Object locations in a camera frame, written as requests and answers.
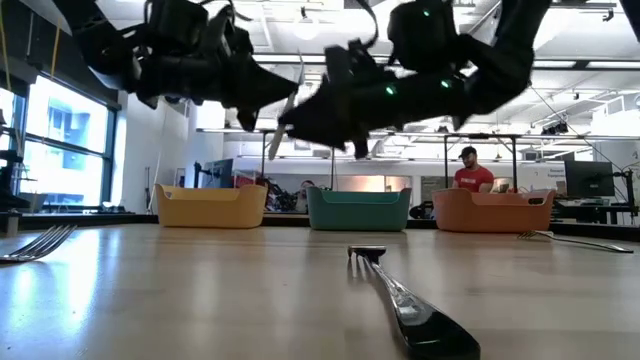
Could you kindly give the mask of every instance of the monitor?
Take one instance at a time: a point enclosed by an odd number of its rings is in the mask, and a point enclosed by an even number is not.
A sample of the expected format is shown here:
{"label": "monitor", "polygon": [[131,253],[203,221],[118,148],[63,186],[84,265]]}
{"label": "monitor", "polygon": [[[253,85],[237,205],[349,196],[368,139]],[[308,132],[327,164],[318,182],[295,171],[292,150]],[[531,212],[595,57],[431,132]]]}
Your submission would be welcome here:
{"label": "monitor", "polygon": [[204,165],[211,175],[204,175],[203,188],[233,188],[233,159],[208,162]]}
{"label": "monitor", "polygon": [[615,196],[613,167],[610,162],[565,161],[567,196],[589,198]]}

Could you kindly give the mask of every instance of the orange bin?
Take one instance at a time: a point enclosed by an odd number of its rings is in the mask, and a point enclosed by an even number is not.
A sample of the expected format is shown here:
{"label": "orange bin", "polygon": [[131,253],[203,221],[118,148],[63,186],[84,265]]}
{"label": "orange bin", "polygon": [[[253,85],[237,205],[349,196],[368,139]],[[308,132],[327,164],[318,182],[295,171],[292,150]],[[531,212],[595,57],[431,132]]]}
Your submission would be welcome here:
{"label": "orange bin", "polygon": [[477,233],[547,230],[555,191],[524,194],[471,193],[466,189],[432,193],[438,228]]}
{"label": "orange bin", "polygon": [[260,226],[267,188],[184,189],[156,185],[162,226],[249,229]]}

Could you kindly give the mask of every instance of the wooden table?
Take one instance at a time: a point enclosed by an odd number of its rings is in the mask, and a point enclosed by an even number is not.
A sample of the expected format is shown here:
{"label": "wooden table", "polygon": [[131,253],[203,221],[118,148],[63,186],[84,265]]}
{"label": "wooden table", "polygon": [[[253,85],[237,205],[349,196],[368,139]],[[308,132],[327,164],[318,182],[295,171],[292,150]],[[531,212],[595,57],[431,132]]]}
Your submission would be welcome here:
{"label": "wooden table", "polygon": [[483,359],[640,356],[637,255],[426,230],[129,225],[0,267],[0,359],[405,359],[386,299],[347,266],[354,243],[387,245],[385,269],[467,328]]}

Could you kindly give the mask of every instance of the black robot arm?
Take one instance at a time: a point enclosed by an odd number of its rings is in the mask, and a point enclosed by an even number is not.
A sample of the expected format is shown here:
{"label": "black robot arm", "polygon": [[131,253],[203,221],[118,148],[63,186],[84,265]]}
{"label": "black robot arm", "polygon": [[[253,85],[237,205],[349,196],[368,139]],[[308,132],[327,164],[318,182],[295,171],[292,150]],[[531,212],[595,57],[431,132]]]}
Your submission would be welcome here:
{"label": "black robot arm", "polygon": [[259,110],[298,84],[261,68],[249,33],[235,26],[232,5],[209,19],[189,0],[147,0],[142,24],[117,30],[95,0],[52,0],[69,23],[82,56],[107,87],[136,93],[152,108],[159,96],[220,101],[237,108],[252,131]]}
{"label": "black robot arm", "polygon": [[[621,3],[640,35],[640,2]],[[449,115],[458,130],[471,115],[489,114],[529,86],[534,40],[550,6],[551,0],[502,0],[495,41],[488,45],[457,34],[452,0],[401,4],[390,16],[391,58],[415,74],[398,78],[358,41],[348,49],[327,48],[318,92],[279,122],[295,138],[340,149],[353,141],[356,157],[368,153],[373,129]],[[477,70],[466,77],[460,69],[469,61]]]}

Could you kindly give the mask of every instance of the man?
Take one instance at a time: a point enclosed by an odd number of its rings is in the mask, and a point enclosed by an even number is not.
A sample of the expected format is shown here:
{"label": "man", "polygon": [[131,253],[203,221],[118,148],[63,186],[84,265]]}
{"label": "man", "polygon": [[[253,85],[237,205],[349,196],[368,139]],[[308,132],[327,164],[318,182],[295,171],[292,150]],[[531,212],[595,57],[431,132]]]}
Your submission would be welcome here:
{"label": "man", "polygon": [[472,146],[462,149],[459,156],[464,169],[456,172],[453,188],[467,189],[471,192],[488,193],[493,187],[493,174],[487,168],[478,165],[478,153]]}

